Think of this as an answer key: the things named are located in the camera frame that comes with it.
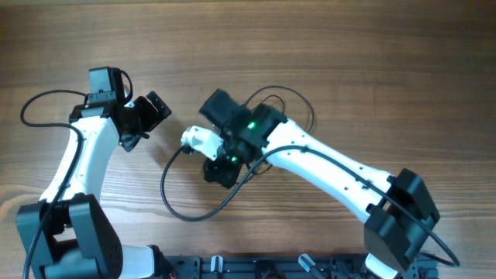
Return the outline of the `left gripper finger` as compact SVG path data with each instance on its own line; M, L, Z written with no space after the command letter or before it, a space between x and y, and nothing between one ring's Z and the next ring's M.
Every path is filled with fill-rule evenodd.
M131 152L141 139L149 139L150 136L147 133L142 134L123 134L119 139L119 145L126 151Z
M146 98L155 107L160 119L166 119L172 113L171 109L166 105L166 103L160 98L160 96L155 91L151 91L146 96Z

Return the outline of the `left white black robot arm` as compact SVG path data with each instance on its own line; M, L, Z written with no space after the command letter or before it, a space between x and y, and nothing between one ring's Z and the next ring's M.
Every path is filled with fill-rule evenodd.
M123 245L100 206L116 147L131 151L171 111L150 92L133 97L117 67L88 72L90 91L64 123L70 138L60 166L38 202L23 205L16 227L26 250L22 275L36 278L176 278L155 245Z

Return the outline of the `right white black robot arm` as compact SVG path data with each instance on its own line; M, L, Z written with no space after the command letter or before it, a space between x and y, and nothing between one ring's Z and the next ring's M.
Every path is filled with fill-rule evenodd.
M423 179L374 169L319 142L283 112L253 109L218 89L199 110L217 130L219 159L253 168L267 162L305 179L345 205L364 225L374 275L393 278L409 269L440 219Z

